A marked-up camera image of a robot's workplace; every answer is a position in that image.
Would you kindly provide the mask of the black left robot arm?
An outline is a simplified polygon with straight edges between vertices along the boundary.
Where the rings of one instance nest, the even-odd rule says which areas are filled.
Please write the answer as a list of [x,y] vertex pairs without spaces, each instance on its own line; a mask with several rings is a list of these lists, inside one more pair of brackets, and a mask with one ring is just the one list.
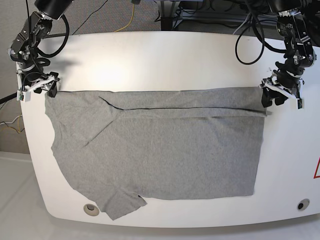
[[278,14],[276,29],[285,43],[285,62],[276,62],[277,70],[273,70],[268,78],[260,84],[263,90],[261,103],[268,108],[275,104],[282,105],[287,99],[297,101],[297,108],[303,107],[302,75],[306,68],[311,67],[316,54],[308,36],[307,27],[301,10],[300,0],[269,0],[273,13]]

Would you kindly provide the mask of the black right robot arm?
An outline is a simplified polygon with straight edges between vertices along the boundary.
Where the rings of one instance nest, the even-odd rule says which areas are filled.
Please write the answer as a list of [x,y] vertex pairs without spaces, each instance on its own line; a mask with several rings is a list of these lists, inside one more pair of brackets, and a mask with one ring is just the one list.
[[[10,59],[18,65],[18,90],[9,96],[11,99],[15,97],[17,101],[27,102],[32,92],[40,94],[42,91],[46,91],[51,98],[56,96],[59,74],[53,71],[45,73],[44,68],[51,64],[50,59],[57,56],[67,44],[70,26],[65,12],[72,3],[72,0],[37,0],[34,3],[37,10],[32,13],[29,5],[26,5],[27,20],[7,50]],[[55,52],[45,53],[40,50],[39,44],[49,37],[53,21],[60,19],[65,25],[63,42]]]

